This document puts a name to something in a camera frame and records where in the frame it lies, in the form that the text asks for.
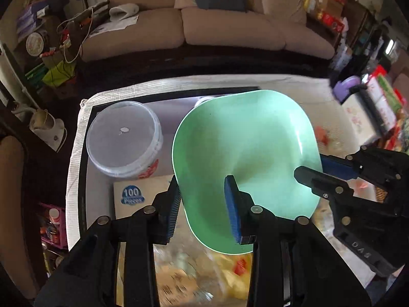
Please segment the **white striped table cloth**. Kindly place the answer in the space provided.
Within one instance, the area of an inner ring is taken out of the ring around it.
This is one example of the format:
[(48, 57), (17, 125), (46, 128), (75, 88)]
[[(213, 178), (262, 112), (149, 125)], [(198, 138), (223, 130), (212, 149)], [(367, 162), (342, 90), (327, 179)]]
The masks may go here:
[(292, 98), (308, 115), (313, 126), (324, 128), (330, 144), (320, 145), (326, 155), (345, 157), (359, 149), (348, 116), (336, 101), (328, 80), (296, 75), (198, 75), (153, 80), (117, 90), (100, 92), (81, 102), (76, 137), (71, 153), (66, 188), (66, 236), (72, 248), (83, 232), (100, 216), (117, 217), (114, 208), (114, 179), (101, 173), (88, 160), (85, 148), (87, 127), (92, 113), (117, 101), (146, 104), (158, 116), (164, 144), (157, 176), (173, 172), (171, 148), (182, 119), (201, 102), (253, 89), (274, 90)]

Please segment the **green plastic plate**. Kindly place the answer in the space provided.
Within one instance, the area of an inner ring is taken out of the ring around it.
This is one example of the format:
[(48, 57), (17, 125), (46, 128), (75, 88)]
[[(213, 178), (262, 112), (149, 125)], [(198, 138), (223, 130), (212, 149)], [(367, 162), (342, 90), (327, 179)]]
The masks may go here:
[(319, 198), (298, 183), (295, 169), (321, 170), (313, 126), (290, 97), (272, 90), (210, 99), (179, 124), (173, 171), (196, 239), (223, 254), (246, 254), (237, 243), (224, 196), (228, 175), (255, 204), (278, 217), (311, 217)]

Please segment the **green shopping bag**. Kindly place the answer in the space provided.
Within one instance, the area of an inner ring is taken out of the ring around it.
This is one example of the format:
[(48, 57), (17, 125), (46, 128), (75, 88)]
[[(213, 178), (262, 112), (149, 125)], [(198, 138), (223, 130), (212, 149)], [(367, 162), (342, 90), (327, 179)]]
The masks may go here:
[(42, 82), (50, 87), (57, 88), (75, 76), (76, 63), (59, 62), (53, 68), (47, 71), (42, 78)]

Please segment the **brown sofa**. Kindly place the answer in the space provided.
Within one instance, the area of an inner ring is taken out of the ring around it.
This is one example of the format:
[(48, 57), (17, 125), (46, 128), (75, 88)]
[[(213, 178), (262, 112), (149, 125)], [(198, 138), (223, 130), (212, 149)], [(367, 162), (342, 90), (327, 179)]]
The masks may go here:
[(195, 0), (109, 0), (109, 7), (136, 4), (136, 24), (91, 35), (84, 62), (140, 51), (193, 46), (291, 51), (330, 60), (335, 50), (306, 26), (302, 0), (245, 0), (244, 11), (204, 9)]

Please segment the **round white clock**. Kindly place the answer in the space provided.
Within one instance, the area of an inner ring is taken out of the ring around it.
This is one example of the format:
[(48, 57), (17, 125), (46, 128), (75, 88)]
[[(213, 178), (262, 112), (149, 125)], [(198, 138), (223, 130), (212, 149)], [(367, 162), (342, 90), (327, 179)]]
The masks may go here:
[(38, 57), (44, 50), (44, 38), (38, 32), (31, 33), (26, 38), (26, 51), (32, 57)]

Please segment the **clear lidded plastic tub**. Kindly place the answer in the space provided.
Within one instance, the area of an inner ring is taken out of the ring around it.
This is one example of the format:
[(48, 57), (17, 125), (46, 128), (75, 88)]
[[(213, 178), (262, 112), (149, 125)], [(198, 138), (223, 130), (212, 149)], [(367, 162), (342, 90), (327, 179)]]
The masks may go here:
[(135, 101), (114, 103), (98, 113), (85, 140), (95, 167), (119, 179), (150, 177), (159, 165), (163, 142), (157, 115)]

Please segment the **cardboard box 100 pieces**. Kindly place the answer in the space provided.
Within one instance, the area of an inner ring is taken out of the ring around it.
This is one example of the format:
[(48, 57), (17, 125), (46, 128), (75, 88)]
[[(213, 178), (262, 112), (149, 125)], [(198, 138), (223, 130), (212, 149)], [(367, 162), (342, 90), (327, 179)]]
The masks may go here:
[(162, 175), (141, 180), (114, 182), (115, 218), (126, 218), (141, 208), (151, 205), (158, 193), (168, 190), (172, 177), (172, 175)]

